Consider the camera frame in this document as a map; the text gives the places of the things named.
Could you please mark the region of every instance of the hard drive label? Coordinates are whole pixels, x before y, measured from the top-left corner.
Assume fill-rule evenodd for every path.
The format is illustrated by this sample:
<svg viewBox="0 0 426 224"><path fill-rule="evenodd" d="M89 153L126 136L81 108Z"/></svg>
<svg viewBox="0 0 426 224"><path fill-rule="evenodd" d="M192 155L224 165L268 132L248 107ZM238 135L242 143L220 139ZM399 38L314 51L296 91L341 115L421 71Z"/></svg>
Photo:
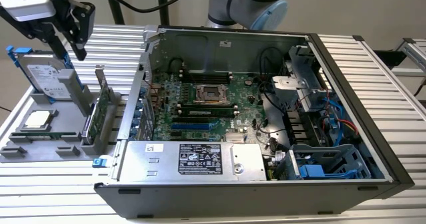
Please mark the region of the hard drive label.
<svg viewBox="0 0 426 224"><path fill-rule="evenodd" d="M181 144L177 170L182 175L224 174L221 145Z"/></svg>
<svg viewBox="0 0 426 224"><path fill-rule="evenodd" d="M69 98L67 87L59 81L59 71L48 65L27 65L27 68L47 96Z"/></svg>

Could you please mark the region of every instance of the blue cable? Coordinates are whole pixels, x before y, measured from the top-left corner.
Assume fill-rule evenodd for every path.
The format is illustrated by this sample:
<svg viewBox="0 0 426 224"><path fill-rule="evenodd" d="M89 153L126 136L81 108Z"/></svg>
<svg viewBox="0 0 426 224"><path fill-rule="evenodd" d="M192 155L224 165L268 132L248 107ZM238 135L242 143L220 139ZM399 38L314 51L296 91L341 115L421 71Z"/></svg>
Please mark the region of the blue cable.
<svg viewBox="0 0 426 224"><path fill-rule="evenodd" d="M343 118L343 107L339 106L334 101L331 101L326 98L323 98L322 100L325 102L327 102L331 106L334 106L335 108L339 109L341 118ZM342 124L338 124L338 137L335 139L333 147L337 147L339 145L342 138L343 138L343 126L342 126Z"/></svg>
<svg viewBox="0 0 426 224"><path fill-rule="evenodd" d="M341 178L350 179L357 173L358 173L357 170L350 170L350 171L347 171L345 173L330 173L330 174L326 174L325 177L327 177L330 179L341 179Z"/></svg>

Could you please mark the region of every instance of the metal rail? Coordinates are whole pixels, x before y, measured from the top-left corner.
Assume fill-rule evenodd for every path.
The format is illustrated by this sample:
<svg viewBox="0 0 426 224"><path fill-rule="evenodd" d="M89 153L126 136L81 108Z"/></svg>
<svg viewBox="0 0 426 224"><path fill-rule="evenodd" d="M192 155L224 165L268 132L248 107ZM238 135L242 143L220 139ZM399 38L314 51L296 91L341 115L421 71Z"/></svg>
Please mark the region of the metal rail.
<svg viewBox="0 0 426 224"><path fill-rule="evenodd" d="M85 61L77 62L73 56L73 64L83 78L83 83L88 84L92 90L96 90L98 86L94 66L96 64L105 65L109 85L114 90L124 92L121 103L124 105L125 93L129 92L133 73L138 65L138 55L142 52L140 46L144 27L97 25L93 32L87 45L88 58ZM361 44L350 38L339 39L339 42L331 42L331 40L323 42L327 47L341 43L353 44L351 48L363 50ZM338 60L337 63L349 69L367 68L375 72L381 70L379 64L369 60L362 62ZM426 223L426 143L418 142L417 136L422 135L426 130L425 120L419 112L410 108L411 103L403 94L398 94L398 90L366 90L366 88L375 87L377 84L391 90L399 89L385 74L354 74L353 70L349 70L349 73L345 76L355 92L359 93L362 104L369 112L374 113L378 128L385 136L391 135L387 137L391 142L390 146L415 182L415 186L410 190L386 200L369 200L339 215L125 220L114 214L112 208L93 191L92 183L102 181L106 170L100 169L98 173L93 175L90 161L0 164L0 223ZM19 113L25 108L27 102L28 99L24 97L13 110L17 115L8 118L0 130L11 128L9 124L13 124L19 118ZM114 127L118 126L120 118L114 121ZM116 140L114 135L116 133L112 134L110 141ZM401 135L411 136L410 140L401 142Z"/></svg>

